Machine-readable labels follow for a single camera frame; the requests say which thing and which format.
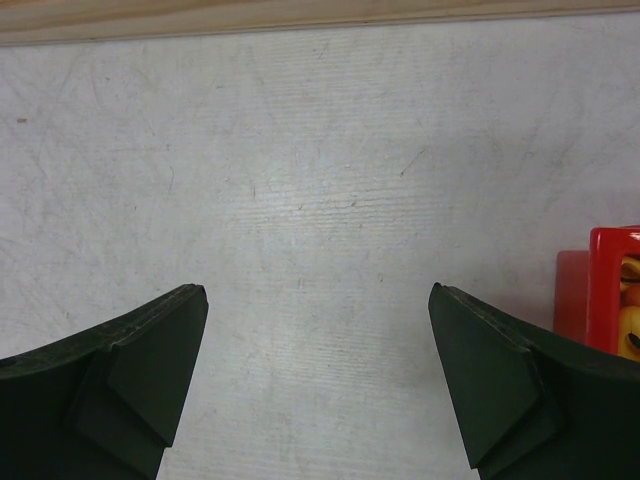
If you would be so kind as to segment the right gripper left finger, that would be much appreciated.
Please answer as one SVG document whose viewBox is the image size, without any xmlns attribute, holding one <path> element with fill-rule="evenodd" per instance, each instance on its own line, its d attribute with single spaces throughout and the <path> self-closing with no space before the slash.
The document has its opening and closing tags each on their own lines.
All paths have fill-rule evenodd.
<svg viewBox="0 0 640 480">
<path fill-rule="evenodd" d="M 181 285 L 1 361 L 4 479 L 154 479 L 175 440 L 208 301 Z"/>
</svg>

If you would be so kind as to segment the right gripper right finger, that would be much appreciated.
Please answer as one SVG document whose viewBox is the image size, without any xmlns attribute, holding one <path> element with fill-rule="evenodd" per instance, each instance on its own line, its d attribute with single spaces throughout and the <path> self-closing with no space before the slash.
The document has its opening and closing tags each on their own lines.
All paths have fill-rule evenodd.
<svg viewBox="0 0 640 480">
<path fill-rule="evenodd" d="M 429 315 L 482 479 L 636 479 L 639 365 L 435 284 Z"/>
</svg>

